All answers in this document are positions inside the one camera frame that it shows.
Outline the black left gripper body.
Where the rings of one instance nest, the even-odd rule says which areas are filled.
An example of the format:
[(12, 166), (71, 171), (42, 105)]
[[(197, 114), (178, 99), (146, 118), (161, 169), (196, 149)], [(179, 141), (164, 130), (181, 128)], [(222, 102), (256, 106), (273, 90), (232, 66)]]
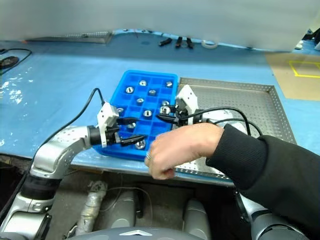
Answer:
[(119, 135), (120, 125), (122, 125), (123, 120), (118, 119), (113, 124), (108, 124), (106, 126), (106, 143), (107, 145), (120, 144), (122, 138)]

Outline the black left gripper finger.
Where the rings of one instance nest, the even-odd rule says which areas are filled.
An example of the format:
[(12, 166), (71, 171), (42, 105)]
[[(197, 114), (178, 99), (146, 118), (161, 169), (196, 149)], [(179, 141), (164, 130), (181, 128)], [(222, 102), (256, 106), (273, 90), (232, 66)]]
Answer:
[(120, 145), (123, 147), (128, 146), (128, 145), (134, 145), (138, 142), (141, 142), (144, 139), (145, 139), (144, 135), (133, 135), (128, 138), (122, 138), (120, 140)]
[(116, 120), (116, 123), (118, 125), (129, 125), (129, 124), (133, 124), (137, 122), (137, 118), (136, 117), (119, 117)]

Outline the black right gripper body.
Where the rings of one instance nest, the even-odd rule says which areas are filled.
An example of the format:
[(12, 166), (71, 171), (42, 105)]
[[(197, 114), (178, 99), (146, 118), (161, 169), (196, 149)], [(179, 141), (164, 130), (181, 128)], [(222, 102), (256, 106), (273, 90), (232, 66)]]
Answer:
[(188, 126), (194, 124), (194, 118), (188, 117), (194, 113), (194, 109), (189, 107), (179, 107), (178, 105), (175, 106), (174, 112), (174, 121), (173, 123), (176, 126)]

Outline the person's bare hand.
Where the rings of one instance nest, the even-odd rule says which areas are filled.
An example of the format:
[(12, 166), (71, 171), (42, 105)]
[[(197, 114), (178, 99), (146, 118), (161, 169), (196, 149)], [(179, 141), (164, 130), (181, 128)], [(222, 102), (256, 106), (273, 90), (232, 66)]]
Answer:
[(182, 126), (160, 134), (152, 142), (144, 163), (155, 180), (175, 176), (174, 168), (215, 152), (224, 129), (211, 123)]

